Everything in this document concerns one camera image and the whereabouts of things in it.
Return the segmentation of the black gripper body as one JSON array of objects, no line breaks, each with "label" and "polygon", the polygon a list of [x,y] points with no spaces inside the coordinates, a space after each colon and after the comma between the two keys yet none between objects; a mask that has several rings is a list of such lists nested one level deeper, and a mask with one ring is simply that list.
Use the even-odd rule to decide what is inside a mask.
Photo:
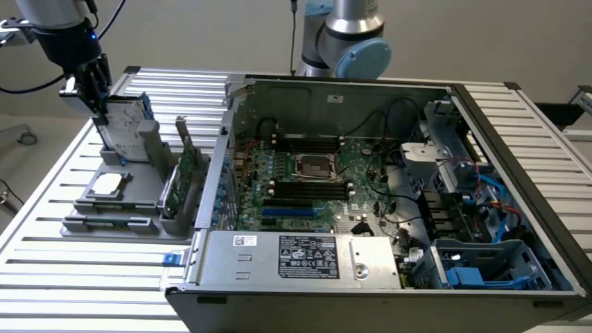
[{"label": "black gripper body", "polygon": [[46,58],[65,74],[73,74],[101,54],[98,37],[87,19],[69,28],[33,28],[33,34]]}]

